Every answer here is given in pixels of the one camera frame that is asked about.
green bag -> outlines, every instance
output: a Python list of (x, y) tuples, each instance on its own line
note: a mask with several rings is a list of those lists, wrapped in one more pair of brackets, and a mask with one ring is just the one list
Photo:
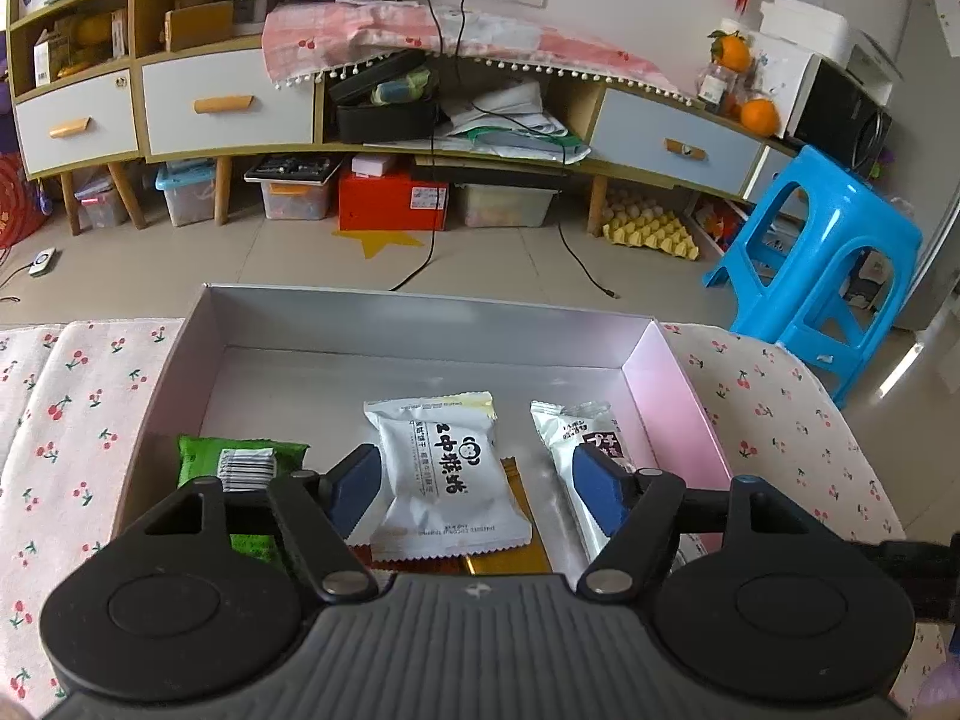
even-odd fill
[[(285, 474), (304, 467), (304, 455), (310, 448), (305, 443), (272, 442), (269, 439), (198, 439), (194, 436), (180, 436), (178, 445), (181, 453), (181, 475), (176, 483), (178, 487), (183, 487), (198, 476), (216, 476), (220, 453), (224, 449), (272, 449), (277, 458), (277, 474)], [(280, 552), (272, 536), (233, 535), (230, 543), (237, 552), (281, 565)]]

blue plastic stool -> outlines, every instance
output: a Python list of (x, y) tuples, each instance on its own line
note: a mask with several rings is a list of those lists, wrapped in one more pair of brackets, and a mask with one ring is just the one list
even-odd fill
[[(809, 198), (803, 232), (789, 254), (767, 247), (763, 236), (795, 189)], [(832, 391), (842, 406), (850, 387), (877, 352), (906, 300), (923, 240), (920, 230), (857, 177), (807, 146), (781, 172), (743, 225), (717, 267), (704, 276), (713, 287), (728, 280), (738, 309), (731, 331), (782, 343), (800, 360), (839, 378)], [(863, 330), (840, 289), (866, 248), (884, 254), (894, 276), (882, 308)], [(754, 261), (776, 275), (764, 285)], [(832, 319), (846, 343), (821, 332)]]

cabinet leg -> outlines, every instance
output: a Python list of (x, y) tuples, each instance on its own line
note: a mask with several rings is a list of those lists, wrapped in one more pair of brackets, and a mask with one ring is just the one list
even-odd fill
[(590, 213), (587, 217), (587, 234), (600, 235), (600, 228), (603, 226), (603, 205), (607, 200), (606, 175), (594, 175), (593, 186), (590, 189)]
[(143, 211), (140, 210), (140, 201), (136, 198), (136, 192), (133, 191), (130, 180), (127, 178), (126, 172), (124, 172), (123, 164), (120, 162), (110, 162), (107, 163), (107, 168), (110, 171), (110, 176), (113, 178), (113, 186), (117, 187), (120, 199), (123, 200), (127, 213), (130, 214), (130, 220), (133, 222), (133, 226), (138, 230), (144, 229), (147, 226), (147, 220), (143, 218)]
[(66, 207), (66, 218), (70, 223), (70, 234), (80, 234), (80, 204), (77, 202), (77, 196), (73, 194), (73, 173), (61, 172), (61, 187), (64, 189), (64, 206)]
[(214, 191), (213, 218), (217, 224), (226, 224), (230, 213), (230, 177), (232, 157), (217, 158), (217, 183)]

microwave handle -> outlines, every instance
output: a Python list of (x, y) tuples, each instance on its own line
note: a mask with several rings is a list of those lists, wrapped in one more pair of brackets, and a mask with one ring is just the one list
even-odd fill
[[(866, 148), (864, 148), (863, 157), (858, 159), (860, 156), (860, 144), (863, 142), (863, 136), (866, 134), (867, 128), (870, 127), (871, 124), (874, 126), (874, 132), (872, 132), (872, 135), (870, 136), (870, 143), (868, 143)], [(880, 108), (877, 108), (877, 111), (875, 111), (872, 117), (867, 119), (866, 122), (863, 122), (863, 127), (860, 128), (860, 132), (858, 132), (856, 136), (856, 141), (853, 144), (853, 156), (851, 156), (851, 169), (853, 172), (860, 172), (861, 167), (863, 167), (867, 160), (870, 159), (870, 155), (874, 150), (874, 146), (882, 135), (883, 111), (881, 111)]]

tile floor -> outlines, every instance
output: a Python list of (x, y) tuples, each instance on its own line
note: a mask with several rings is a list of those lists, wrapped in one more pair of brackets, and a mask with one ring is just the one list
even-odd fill
[[(365, 260), (359, 242), (321, 223), (267, 221), (256, 188), (238, 186), (227, 226), (171, 227), (159, 196), (145, 200), (151, 226), (124, 225), (71, 238), (57, 215), (11, 252), (0, 280), (46, 247), (61, 250), (40, 279), (13, 277), (0, 298), (0, 325), (68, 322), (88, 317), (180, 317), (200, 284), (245, 283), (386, 290), (424, 261), (427, 248), (387, 247)], [(608, 298), (587, 281), (563, 248), (556, 222), (594, 277), (621, 295)], [(429, 245), (429, 235), (415, 234)], [(588, 238), (584, 209), (561, 205), (538, 229), (452, 229), (437, 236), (432, 264), (405, 290), (651, 314), (665, 322), (728, 326), (736, 312), (729, 290), (704, 290), (709, 262), (688, 263), (649, 250), (611, 247)], [(938, 375), (939, 362), (960, 341), (960, 320), (944, 313), (920, 341), (914, 365), (885, 397), (887, 379), (917, 341), (887, 338), (845, 415), (877, 471), (904, 527), (914, 538), (948, 541), (960, 531), (960, 395)]]

